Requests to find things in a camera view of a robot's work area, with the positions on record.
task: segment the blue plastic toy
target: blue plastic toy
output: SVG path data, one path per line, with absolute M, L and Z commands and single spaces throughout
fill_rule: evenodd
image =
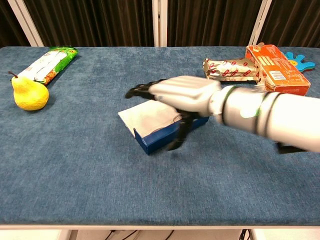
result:
M 314 69 L 316 67 L 316 64 L 312 61 L 308 61 L 308 62 L 302 62 L 303 59 L 305 58 L 304 55 L 299 54 L 298 56 L 296 56 L 294 58 L 294 54 L 290 51 L 288 51 L 286 54 L 284 54 L 285 57 L 288 59 L 288 61 L 295 66 L 299 72 L 303 72 L 306 70 L 311 70 Z

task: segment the cardboard box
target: cardboard box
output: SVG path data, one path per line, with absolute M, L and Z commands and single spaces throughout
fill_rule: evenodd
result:
M 310 82 L 274 45 L 249 45 L 245 57 L 259 68 L 258 85 L 269 92 L 306 95 Z
M 180 115 L 160 101 L 148 100 L 118 115 L 147 155 L 171 143 L 178 134 Z M 209 117 L 195 119 L 191 130 L 208 120 Z

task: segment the yellow pear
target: yellow pear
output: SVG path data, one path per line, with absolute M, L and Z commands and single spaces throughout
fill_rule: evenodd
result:
M 42 83 L 32 81 L 25 76 L 17 76 L 11 79 L 13 97 L 16 105 L 27 111 L 42 109 L 48 102 L 49 91 Z

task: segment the green snack wrapper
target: green snack wrapper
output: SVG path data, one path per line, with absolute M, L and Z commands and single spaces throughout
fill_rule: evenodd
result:
M 79 52 L 71 46 L 52 46 L 49 49 L 46 54 L 20 72 L 18 76 L 47 85 Z

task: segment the pear stem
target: pear stem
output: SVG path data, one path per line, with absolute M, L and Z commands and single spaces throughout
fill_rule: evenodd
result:
M 16 79 L 18 78 L 18 76 L 14 74 L 12 71 L 8 71 L 8 74 L 12 74 Z

